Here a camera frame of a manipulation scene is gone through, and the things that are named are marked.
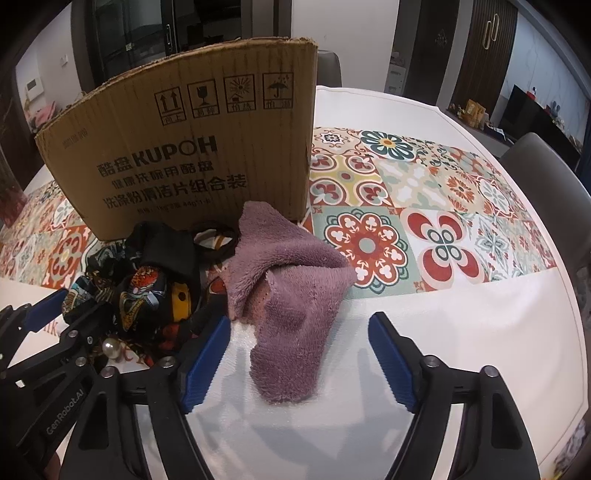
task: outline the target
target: dark wooden door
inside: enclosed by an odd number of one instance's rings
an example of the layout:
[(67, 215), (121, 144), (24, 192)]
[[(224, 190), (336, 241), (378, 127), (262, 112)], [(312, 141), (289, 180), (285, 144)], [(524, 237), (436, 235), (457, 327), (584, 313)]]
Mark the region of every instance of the dark wooden door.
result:
[(24, 131), (20, 99), (15, 98), (10, 76), (0, 81), (0, 145), (17, 182), (24, 190), (43, 166), (33, 134)]
[(474, 0), (472, 22), (452, 102), (465, 108), (469, 99), (490, 115), (507, 73), (517, 9), (506, 0)]
[(423, 0), (404, 96), (435, 105), (456, 31), (459, 0)]

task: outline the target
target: door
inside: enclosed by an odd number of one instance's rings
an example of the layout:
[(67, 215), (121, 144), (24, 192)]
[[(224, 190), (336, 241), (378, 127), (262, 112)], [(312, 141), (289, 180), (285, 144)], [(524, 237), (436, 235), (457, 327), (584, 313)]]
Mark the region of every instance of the door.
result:
[(18, 184), (24, 190), (43, 166), (33, 134), (25, 132), (18, 115), (22, 115), (19, 97), (14, 96), (11, 79), (0, 82), (0, 145)]
[(460, 0), (423, 0), (404, 96), (435, 105), (452, 50)]
[(465, 108), (471, 99), (492, 114), (511, 59), (516, 27), (517, 9), (508, 1), (474, 1), (452, 103)]
[(94, 0), (93, 20), (103, 78), (178, 51), (174, 0)]

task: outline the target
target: patterned tablecloth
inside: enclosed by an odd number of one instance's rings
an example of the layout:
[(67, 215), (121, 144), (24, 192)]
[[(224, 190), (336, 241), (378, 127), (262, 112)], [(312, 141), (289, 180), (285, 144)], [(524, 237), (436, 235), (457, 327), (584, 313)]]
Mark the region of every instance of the patterned tablecloth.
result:
[[(503, 281), (554, 268), (540, 230), (486, 159), (378, 131), (316, 128), (301, 225), (346, 256), (353, 298)], [(68, 287), (103, 244), (55, 181), (0, 233), (0, 276)]]

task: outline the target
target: cardboard box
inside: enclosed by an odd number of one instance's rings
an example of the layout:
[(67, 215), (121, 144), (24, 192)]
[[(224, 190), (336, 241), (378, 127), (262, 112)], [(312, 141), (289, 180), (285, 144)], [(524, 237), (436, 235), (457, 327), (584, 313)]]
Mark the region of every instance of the cardboard box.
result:
[(246, 200), (306, 208), (317, 46), (239, 40), (126, 72), (36, 136), (43, 160), (101, 240), (137, 222), (236, 225)]

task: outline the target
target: purple towel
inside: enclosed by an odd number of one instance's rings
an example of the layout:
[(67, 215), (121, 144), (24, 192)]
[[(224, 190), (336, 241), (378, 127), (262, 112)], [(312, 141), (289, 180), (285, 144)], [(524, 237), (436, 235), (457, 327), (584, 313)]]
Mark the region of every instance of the purple towel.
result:
[(236, 255), (223, 273), (230, 318), (256, 324), (251, 376), (261, 395), (301, 400), (314, 390), (326, 338), (355, 270), (265, 202), (246, 202), (239, 226)]

